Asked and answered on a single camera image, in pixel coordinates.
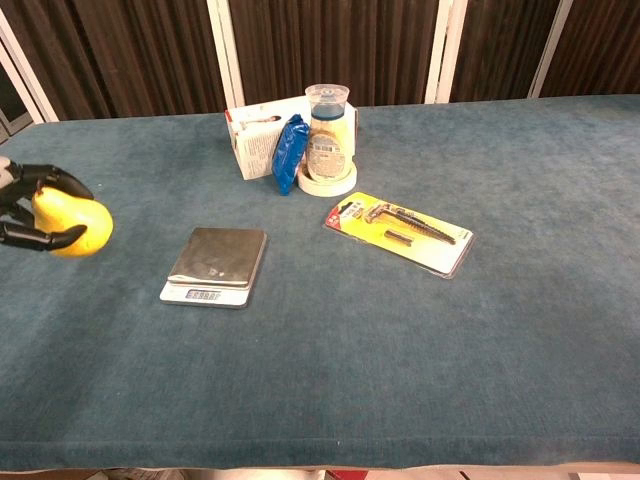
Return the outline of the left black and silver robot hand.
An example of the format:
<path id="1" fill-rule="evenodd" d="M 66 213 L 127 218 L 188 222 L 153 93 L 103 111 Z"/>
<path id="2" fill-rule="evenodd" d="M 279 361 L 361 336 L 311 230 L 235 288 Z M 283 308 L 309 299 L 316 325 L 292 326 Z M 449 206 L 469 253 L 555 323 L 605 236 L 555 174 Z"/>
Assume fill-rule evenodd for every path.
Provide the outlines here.
<path id="1" fill-rule="evenodd" d="M 55 251 L 71 246 L 87 230 L 74 225 L 66 230 L 45 233 L 35 227 L 34 214 L 19 204 L 31 200 L 40 187 L 53 187 L 81 199 L 93 200 L 92 192 L 75 176 L 51 164 L 19 164 L 1 157 L 1 244 L 34 251 Z"/>

